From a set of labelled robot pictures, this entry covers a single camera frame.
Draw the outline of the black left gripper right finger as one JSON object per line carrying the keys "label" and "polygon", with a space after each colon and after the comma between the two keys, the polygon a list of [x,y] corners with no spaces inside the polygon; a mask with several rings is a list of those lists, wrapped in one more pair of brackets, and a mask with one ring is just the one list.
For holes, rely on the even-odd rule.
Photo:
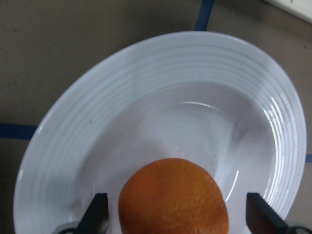
{"label": "black left gripper right finger", "polygon": [[258,193],[247,193],[246,224],[252,234],[310,234],[303,226],[289,226]]}

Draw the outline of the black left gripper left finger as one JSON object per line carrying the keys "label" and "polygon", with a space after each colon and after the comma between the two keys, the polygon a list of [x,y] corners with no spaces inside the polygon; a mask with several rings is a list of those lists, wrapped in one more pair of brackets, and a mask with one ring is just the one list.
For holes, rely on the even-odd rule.
{"label": "black left gripper left finger", "polygon": [[105,234],[108,229],[108,196],[97,193],[80,222],[73,227],[64,224],[56,228],[56,234]]}

